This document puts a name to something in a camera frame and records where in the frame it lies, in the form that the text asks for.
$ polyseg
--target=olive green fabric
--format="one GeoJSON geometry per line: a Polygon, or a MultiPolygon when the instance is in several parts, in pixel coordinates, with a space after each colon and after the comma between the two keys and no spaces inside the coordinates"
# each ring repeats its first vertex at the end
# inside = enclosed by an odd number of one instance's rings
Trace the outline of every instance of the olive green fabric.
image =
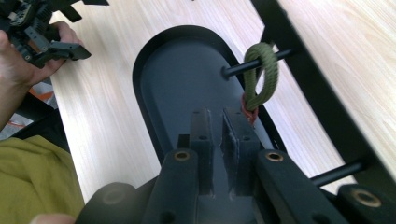
{"type": "Polygon", "coordinates": [[[84,206],[69,153],[41,136],[0,141],[0,223],[29,223],[38,214],[76,217],[84,206]]]}

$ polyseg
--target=rope loop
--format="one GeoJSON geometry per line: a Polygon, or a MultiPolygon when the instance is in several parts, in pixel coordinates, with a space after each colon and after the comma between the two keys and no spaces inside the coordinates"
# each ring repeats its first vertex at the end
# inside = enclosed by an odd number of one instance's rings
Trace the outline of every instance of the rope loop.
{"type": "Polygon", "coordinates": [[[267,102],[274,94],[278,80],[277,57],[270,45],[259,43],[250,47],[245,55],[245,63],[256,59],[260,59],[262,63],[262,68],[265,71],[265,79],[262,85],[262,91],[259,95],[256,95],[256,86],[258,78],[261,75],[256,78],[255,69],[244,73],[247,111],[254,111],[259,105],[267,102]]]}

